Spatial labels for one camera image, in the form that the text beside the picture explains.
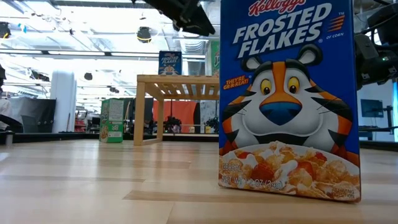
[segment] fluorescent light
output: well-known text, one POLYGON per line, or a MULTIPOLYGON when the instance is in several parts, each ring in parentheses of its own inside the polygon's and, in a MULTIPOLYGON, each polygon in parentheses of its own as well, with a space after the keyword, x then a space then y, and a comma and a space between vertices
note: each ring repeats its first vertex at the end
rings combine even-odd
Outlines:
POLYGON ((205 55, 189 55, 189 54, 185 54, 185 55, 182 55, 182 58, 192 58, 192 59, 200 58, 200 59, 205 59, 206 56, 205 55))
POLYGON ((104 52, 74 52, 74 51, 49 51, 49 54, 58 55, 94 55, 94 56, 104 56, 104 52))
POLYGON ((12 50, 12 49, 0 49, 0 53, 7 54, 41 54, 39 50, 12 50))
MULTIPOLYGON (((158 53, 112 53, 112 56, 115 57, 152 57, 152 58, 157 58, 159 57, 158 53)), ((189 54, 183 54, 182 55, 183 59, 205 59, 205 55, 189 55, 189 54)))
POLYGON ((137 88, 136 85, 78 85, 78 88, 109 88, 115 87, 115 88, 137 88))
POLYGON ((51 84, 49 83, 4 83, 4 86, 47 86, 51 87, 51 84))
POLYGON ((202 41, 202 42, 210 41, 208 39, 198 39, 196 37, 173 37, 173 40, 194 40, 194 41, 202 41))
POLYGON ((159 57, 158 53, 112 53, 112 56, 119 57, 159 57))
MULTIPOLYGON (((80 0, 81 2, 109 2, 109 0, 80 0)), ((131 0, 115 0, 112 2, 117 2, 117 3, 131 3, 131 0)), ((137 0, 136 3, 145 3, 144 1, 137 0)))

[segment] light wood floor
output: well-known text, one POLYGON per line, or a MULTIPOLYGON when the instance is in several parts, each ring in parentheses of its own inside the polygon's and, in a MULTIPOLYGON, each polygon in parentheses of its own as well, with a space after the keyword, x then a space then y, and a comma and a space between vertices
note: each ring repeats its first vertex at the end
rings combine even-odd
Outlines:
POLYGON ((398 153, 362 150, 363 201, 221 189, 217 143, 0 146, 0 223, 398 223, 398 153))

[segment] cereal bowl image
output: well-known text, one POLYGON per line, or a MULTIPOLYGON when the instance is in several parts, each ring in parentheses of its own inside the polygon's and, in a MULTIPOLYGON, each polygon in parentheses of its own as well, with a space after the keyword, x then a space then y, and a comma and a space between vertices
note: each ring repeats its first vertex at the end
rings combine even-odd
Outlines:
POLYGON ((108 133, 109 133, 109 129, 108 126, 103 126, 101 128, 101 131, 99 132, 99 139, 101 142, 106 142, 108 140, 108 133))
POLYGON ((271 142, 219 158, 219 185, 304 197, 357 202, 359 167, 329 152, 271 142))

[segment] table leg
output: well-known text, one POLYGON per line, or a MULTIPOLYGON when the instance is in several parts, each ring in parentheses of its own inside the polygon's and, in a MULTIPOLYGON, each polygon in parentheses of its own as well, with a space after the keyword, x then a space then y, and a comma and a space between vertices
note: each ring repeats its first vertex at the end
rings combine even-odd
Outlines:
POLYGON ((137 84, 136 115, 134 117, 134 145, 141 146, 144 139, 145 83, 137 84))
POLYGON ((157 106, 157 139, 163 140, 164 100, 158 100, 157 106))

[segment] chair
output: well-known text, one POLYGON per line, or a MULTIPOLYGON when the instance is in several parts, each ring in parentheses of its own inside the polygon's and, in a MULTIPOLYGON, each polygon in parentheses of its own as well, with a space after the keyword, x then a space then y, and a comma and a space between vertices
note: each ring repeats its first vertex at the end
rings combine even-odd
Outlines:
POLYGON ((8 116, 0 114, 0 121, 8 125, 7 130, 14 131, 15 133, 23 133, 24 127, 22 124, 8 116))

